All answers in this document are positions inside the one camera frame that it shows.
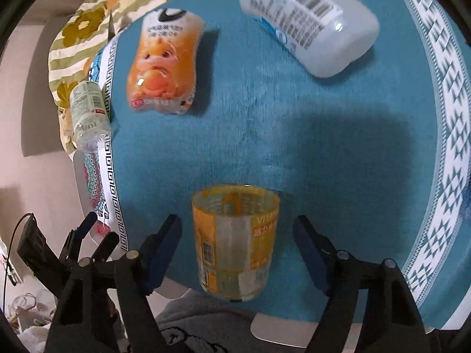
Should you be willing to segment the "yellow orange label plastic cup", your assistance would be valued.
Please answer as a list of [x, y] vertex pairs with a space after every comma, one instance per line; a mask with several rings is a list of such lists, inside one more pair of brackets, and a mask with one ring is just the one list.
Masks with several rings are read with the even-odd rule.
[[248, 185], [209, 187], [193, 195], [199, 281], [207, 293], [248, 301], [266, 287], [280, 198]]

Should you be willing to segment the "teal patterned table cloth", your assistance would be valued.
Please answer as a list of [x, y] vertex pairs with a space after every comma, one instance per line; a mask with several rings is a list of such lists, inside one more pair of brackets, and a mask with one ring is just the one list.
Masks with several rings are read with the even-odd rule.
[[342, 73], [311, 76], [239, 0], [173, 0], [205, 21], [193, 106], [133, 111], [125, 80], [136, 21], [94, 57], [112, 138], [86, 158], [94, 208], [137, 248], [170, 214], [183, 236], [168, 269], [198, 289], [191, 200], [220, 184], [278, 193], [267, 287], [245, 308], [316, 321], [325, 296], [309, 278], [292, 223], [307, 216], [355, 257], [402, 268], [426, 325], [444, 327], [470, 288], [470, 47], [437, 0], [361, 0], [373, 47]]

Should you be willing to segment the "white barcode label plastic cup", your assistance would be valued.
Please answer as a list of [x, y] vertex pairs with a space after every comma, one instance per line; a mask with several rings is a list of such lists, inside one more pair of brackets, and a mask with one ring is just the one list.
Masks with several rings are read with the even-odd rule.
[[240, 0], [240, 6], [317, 78], [341, 73], [380, 31], [360, 0]]

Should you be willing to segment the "green label clear plastic cup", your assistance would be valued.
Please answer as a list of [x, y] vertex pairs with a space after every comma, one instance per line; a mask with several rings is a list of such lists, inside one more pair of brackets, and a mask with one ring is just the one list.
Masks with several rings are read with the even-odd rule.
[[75, 143], [79, 150], [95, 152], [111, 136], [110, 119], [99, 84], [82, 81], [70, 94]]

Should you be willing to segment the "floral striped bed quilt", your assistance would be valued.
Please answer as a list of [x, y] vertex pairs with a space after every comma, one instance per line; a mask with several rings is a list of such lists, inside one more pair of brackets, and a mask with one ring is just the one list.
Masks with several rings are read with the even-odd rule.
[[91, 63], [112, 35], [170, 0], [84, 0], [55, 37], [48, 58], [49, 89], [57, 105], [60, 138], [67, 154], [76, 151], [69, 95], [89, 76]]

